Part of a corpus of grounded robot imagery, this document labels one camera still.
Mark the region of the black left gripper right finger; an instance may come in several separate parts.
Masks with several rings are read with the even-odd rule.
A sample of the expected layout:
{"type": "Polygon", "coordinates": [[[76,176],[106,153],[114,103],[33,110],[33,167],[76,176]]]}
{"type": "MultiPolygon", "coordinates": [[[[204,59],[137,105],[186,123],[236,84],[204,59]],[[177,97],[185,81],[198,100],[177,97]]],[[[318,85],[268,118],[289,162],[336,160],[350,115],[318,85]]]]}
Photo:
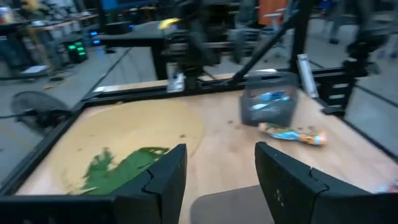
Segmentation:
{"type": "Polygon", "coordinates": [[[256,172],[275,224],[353,224],[370,193],[271,147],[255,145],[256,172]]]}

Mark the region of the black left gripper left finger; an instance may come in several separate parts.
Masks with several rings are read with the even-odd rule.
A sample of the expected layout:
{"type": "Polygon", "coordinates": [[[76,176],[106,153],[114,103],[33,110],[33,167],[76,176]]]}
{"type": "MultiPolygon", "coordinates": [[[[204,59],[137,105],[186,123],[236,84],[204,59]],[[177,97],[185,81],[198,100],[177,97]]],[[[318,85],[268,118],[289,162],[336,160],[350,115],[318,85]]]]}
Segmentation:
{"type": "Polygon", "coordinates": [[[111,224],[178,224],[187,178],[187,146],[179,144],[112,192],[111,224]]]}

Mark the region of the green and orange granola bar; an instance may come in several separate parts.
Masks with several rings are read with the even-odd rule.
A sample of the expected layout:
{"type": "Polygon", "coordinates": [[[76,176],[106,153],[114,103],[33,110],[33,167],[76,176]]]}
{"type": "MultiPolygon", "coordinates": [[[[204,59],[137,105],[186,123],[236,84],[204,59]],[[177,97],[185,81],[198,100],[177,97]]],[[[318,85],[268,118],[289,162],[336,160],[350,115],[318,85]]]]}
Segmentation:
{"type": "Polygon", "coordinates": [[[326,133],[316,130],[313,126],[308,126],[307,132],[303,128],[292,129],[272,123],[259,123],[257,128],[275,139],[297,141],[313,146],[324,146],[327,143],[326,133]]]}

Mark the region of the blue and white granola bar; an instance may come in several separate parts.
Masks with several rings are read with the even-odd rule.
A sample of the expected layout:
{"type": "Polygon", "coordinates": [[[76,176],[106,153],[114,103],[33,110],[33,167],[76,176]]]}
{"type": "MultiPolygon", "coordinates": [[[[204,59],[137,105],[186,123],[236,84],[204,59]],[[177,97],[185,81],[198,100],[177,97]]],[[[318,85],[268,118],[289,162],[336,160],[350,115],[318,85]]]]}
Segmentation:
{"type": "Polygon", "coordinates": [[[257,103],[249,108],[251,111],[280,111],[280,106],[277,103],[257,103]]]}

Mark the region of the green plant in white pot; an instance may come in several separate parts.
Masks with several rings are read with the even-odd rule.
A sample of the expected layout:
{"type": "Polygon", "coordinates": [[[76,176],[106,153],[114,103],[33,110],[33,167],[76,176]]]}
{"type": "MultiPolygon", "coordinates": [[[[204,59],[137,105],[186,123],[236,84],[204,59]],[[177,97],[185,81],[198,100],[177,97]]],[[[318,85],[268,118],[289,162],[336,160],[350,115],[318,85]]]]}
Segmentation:
{"type": "Polygon", "coordinates": [[[105,195],[132,180],[169,152],[164,147],[142,147],[120,162],[107,149],[90,162],[83,178],[81,194],[105,195]]]}

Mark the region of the grey plastic bin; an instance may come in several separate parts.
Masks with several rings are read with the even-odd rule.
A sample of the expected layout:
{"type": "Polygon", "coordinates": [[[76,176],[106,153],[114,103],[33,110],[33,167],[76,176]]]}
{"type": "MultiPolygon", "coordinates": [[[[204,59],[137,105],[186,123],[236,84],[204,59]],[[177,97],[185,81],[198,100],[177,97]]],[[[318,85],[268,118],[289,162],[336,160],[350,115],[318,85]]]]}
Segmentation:
{"type": "Polygon", "coordinates": [[[191,224],[275,224],[259,185],[204,195],[190,208],[191,224]]]}
{"type": "Polygon", "coordinates": [[[252,71],[246,77],[247,85],[239,97],[241,122],[248,126],[259,123],[272,123],[289,127],[298,103],[299,80],[296,74],[290,72],[252,71]],[[271,91],[285,91],[290,96],[289,101],[260,100],[259,95],[271,91]],[[274,102],[280,106],[280,111],[251,111],[249,108],[257,103],[274,102]]]}

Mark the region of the dark grey desk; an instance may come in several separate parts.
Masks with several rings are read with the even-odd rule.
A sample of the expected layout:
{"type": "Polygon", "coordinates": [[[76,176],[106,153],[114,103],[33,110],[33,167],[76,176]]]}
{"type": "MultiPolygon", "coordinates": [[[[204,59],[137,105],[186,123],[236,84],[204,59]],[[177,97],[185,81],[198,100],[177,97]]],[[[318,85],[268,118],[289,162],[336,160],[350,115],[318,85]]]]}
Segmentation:
{"type": "Polygon", "coordinates": [[[152,47],[163,44],[165,38],[177,30],[176,25],[167,30],[159,30],[158,25],[159,21],[146,22],[134,26],[132,31],[125,34],[102,34],[96,38],[101,41],[101,45],[110,47],[152,47]]]}

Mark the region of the orange panel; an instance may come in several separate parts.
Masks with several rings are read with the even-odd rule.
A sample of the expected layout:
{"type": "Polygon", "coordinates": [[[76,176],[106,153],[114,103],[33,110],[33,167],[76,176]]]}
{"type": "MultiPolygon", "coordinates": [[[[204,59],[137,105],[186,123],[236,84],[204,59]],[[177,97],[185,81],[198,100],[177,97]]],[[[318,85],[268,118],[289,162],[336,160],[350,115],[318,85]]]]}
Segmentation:
{"type": "Polygon", "coordinates": [[[272,24],[271,17],[265,17],[268,14],[277,13],[278,9],[285,8],[287,6],[288,0],[258,0],[259,9],[258,13],[258,22],[260,25],[269,26],[272,24]]]}

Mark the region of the computer tower blue lights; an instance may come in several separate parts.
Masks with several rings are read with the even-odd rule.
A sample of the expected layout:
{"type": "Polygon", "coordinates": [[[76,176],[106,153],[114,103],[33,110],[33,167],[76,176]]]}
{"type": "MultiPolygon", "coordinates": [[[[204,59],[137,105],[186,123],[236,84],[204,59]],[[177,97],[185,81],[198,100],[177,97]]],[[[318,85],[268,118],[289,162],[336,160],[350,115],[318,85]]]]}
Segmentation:
{"type": "Polygon", "coordinates": [[[100,34],[98,29],[91,29],[88,31],[88,37],[90,40],[91,46],[99,46],[101,45],[101,41],[96,38],[100,34]]]}

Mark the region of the computer tower green lights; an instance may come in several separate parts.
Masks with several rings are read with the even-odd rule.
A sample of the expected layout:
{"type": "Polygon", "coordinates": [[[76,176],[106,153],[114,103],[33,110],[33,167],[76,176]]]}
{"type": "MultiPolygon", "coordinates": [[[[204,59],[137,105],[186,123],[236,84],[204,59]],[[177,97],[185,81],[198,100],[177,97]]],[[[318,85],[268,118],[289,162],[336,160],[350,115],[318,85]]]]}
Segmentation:
{"type": "Polygon", "coordinates": [[[88,59],[85,45],[82,40],[73,40],[65,43],[68,57],[72,63],[82,63],[88,59]]]}

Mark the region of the white vertical strip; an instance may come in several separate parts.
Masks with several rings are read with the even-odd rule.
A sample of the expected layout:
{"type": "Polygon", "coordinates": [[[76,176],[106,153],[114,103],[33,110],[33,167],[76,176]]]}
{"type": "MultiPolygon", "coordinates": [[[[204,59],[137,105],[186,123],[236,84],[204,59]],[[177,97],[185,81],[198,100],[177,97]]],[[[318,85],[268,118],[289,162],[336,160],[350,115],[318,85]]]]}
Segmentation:
{"type": "Polygon", "coordinates": [[[297,55],[297,66],[300,72],[303,89],[311,98],[318,98],[318,90],[313,77],[310,61],[306,54],[297,55]]]}

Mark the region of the black floor fan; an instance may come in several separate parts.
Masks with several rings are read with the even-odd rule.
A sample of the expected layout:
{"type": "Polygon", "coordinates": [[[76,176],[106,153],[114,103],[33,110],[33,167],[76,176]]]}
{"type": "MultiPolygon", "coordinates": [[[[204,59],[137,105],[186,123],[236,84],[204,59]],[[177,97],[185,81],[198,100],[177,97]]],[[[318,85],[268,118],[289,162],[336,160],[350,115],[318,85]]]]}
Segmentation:
{"type": "Polygon", "coordinates": [[[72,115],[64,102],[39,91],[16,93],[12,97],[11,111],[17,122],[42,136],[72,115]]]}

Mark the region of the white paper sheet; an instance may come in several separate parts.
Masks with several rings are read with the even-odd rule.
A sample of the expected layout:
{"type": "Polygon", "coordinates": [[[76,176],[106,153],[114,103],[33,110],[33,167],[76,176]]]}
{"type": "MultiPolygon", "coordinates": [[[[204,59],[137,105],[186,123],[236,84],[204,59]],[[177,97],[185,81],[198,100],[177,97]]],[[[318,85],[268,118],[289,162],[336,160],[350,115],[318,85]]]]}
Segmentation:
{"type": "Polygon", "coordinates": [[[41,74],[45,73],[48,70],[47,65],[35,65],[31,66],[21,72],[23,75],[34,75],[34,74],[41,74]]]}

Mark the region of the black aluminium rig frame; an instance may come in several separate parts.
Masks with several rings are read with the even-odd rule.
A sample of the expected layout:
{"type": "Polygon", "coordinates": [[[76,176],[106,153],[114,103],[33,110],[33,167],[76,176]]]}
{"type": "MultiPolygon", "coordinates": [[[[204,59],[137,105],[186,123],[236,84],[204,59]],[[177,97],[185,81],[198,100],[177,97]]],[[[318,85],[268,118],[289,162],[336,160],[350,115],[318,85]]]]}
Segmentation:
{"type": "Polygon", "coordinates": [[[87,93],[74,107],[69,108],[72,115],[46,134],[41,142],[31,148],[30,153],[21,160],[9,176],[0,182],[0,197],[13,195],[19,188],[21,188],[31,173],[33,173],[34,169],[52,150],[52,147],[57,143],[62,135],[68,131],[70,126],[77,120],[86,107],[242,90],[247,85],[246,77],[248,71],[250,71],[254,64],[257,63],[271,48],[271,45],[273,45],[288,28],[304,26],[308,23],[308,17],[310,10],[312,9],[313,2],[314,0],[300,0],[297,12],[291,16],[291,18],[282,26],[281,30],[273,36],[273,38],[263,43],[257,53],[252,56],[252,59],[250,59],[250,61],[232,77],[207,81],[210,83],[216,83],[218,81],[229,80],[229,86],[226,88],[211,88],[210,86],[203,86],[203,88],[196,90],[167,93],[165,85],[166,82],[164,80],[160,80],[153,86],[142,86],[140,88],[129,88],[128,86],[123,86],[120,90],[115,91],[113,91],[111,87],[107,86],[103,91],[93,90],[92,92],[87,93]]]}

